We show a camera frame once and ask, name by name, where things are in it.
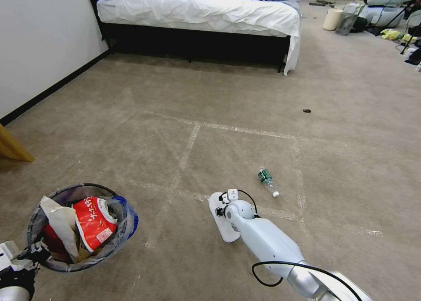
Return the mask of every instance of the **wooden furniture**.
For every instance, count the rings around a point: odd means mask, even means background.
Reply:
[[[0,156],[27,162],[35,160],[2,125],[0,125]]]

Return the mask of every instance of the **beige carpet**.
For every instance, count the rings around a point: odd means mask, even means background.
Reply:
[[[327,9],[301,4],[288,77],[115,54],[7,126],[36,161],[0,160],[2,241],[24,247],[42,195],[79,182],[115,190],[140,218],[110,260],[82,273],[41,269],[34,300],[302,300],[286,281],[261,286],[241,240],[221,240],[206,198],[228,188],[253,195],[311,264],[374,300],[417,298],[421,74],[392,42],[324,31]],[[281,197],[258,182],[261,164]]]

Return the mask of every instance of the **trash can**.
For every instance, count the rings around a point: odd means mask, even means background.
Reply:
[[[70,206],[72,203],[87,197],[105,199],[108,207],[117,217],[117,228],[96,256],[90,256],[77,264],[67,264],[65,262],[50,259],[43,264],[43,266],[48,269],[71,273],[92,267],[117,253],[136,231],[139,221],[136,212],[126,199],[117,195],[107,187],[92,183],[79,184],[65,187],[50,194],[49,197],[62,206]],[[47,224],[48,219],[42,208],[38,206],[29,221],[26,234],[28,246],[40,240],[40,234]]]
[[[343,12],[341,14],[341,19],[339,20],[339,24],[336,27],[335,34],[346,36],[350,33],[351,28],[354,26],[355,21],[357,20],[357,14],[349,14]]]
[[[336,26],[338,25],[341,14],[343,10],[340,9],[329,9],[328,13],[326,14],[325,21],[323,23],[323,29],[325,30],[335,30]]]

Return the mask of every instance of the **bed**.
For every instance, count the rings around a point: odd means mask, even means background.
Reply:
[[[294,0],[91,0],[103,38],[171,38],[219,42],[231,48],[245,42],[245,56],[270,53],[278,72],[295,68],[300,52],[301,19]]]

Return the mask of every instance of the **black bed frame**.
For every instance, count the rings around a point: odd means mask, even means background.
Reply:
[[[103,23],[98,17],[96,7],[98,0],[90,1],[102,39],[107,42],[111,51],[136,50],[147,53],[158,51],[165,54],[181,54],[189,60],[189,63],[194,57],[210,57],[277,64],[278,73],[285,65],[284,59],[289,50],[290,36],[275,37]],[[115,39],[117,44],[112,45],[110,39]]]

